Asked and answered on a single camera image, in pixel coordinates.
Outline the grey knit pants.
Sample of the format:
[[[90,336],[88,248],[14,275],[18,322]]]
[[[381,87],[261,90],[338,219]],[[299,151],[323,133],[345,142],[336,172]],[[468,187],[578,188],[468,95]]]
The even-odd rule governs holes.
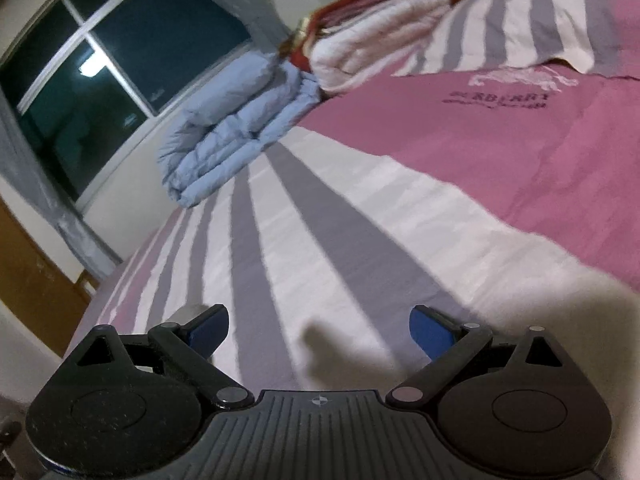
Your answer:
[[[167,319],[167,322],[186,325],[208,309],[206,304],[188,304],[183,306]]]

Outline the wooden chair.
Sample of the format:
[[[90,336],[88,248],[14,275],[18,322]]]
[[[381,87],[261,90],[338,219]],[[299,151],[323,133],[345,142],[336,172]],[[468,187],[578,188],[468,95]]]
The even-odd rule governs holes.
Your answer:
[[[96,292],[100,287],[100,281],[87,270],[83,270],[81,274],[79,274],[74,287],[87,302],[90,302],[92,298],[96,296]]]

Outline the striped pink grey bedsheet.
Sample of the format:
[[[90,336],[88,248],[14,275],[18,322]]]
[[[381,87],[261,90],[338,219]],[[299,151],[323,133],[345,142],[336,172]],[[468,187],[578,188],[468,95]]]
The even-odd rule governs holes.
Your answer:
[[[639,383],[639,84],[561,65],[383,76],[178,209],[79,325],[224,304],[248,388],[380,388],[416,304],[548,327],[615,402]]]

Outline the brown wooden door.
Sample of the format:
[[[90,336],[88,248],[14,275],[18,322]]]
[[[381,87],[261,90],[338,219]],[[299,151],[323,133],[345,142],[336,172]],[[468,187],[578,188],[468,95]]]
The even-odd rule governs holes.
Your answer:
[[[80,290],[1,206],[1,300],[58,356],[67,350],[89,296]]]

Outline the grey left curtain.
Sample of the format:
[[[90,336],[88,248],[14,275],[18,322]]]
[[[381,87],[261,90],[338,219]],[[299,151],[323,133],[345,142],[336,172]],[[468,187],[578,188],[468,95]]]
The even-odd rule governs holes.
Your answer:
[[[4,93],[1,93],[1,174],[58,232],[94,278],[106,280],[122,263],[116,252],[88,226],[62,188],[46,175]]]

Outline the folded light blue duvet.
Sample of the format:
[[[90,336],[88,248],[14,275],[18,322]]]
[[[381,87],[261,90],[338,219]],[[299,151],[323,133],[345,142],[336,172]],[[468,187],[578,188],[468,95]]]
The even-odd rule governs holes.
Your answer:
[[[167,127],[157,153],[163,188],[184,208],[201,203],[320,101],[310,73],[274,53],[243,53]]]

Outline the dark glass window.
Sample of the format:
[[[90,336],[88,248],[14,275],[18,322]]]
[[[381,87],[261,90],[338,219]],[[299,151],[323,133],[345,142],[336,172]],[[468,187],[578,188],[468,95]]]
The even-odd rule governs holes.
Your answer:
[[[250,35],[213,0],[53,0],[1,63],[44,172],[74,202]]]

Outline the folded white pink blanket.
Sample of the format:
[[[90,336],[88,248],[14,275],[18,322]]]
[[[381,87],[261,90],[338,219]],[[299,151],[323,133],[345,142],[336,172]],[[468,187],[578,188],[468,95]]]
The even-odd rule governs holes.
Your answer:
[[[309,65],[328,96],[361,86],[406,56],[450,10],[450,0],[387,0],[314,42]]]

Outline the striped grey white pillow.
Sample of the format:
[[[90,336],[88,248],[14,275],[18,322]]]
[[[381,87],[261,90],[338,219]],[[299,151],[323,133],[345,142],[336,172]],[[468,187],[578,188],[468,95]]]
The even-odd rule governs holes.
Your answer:
[[[399,76],[529,68],[639,76],[639,0],[461,0]]]

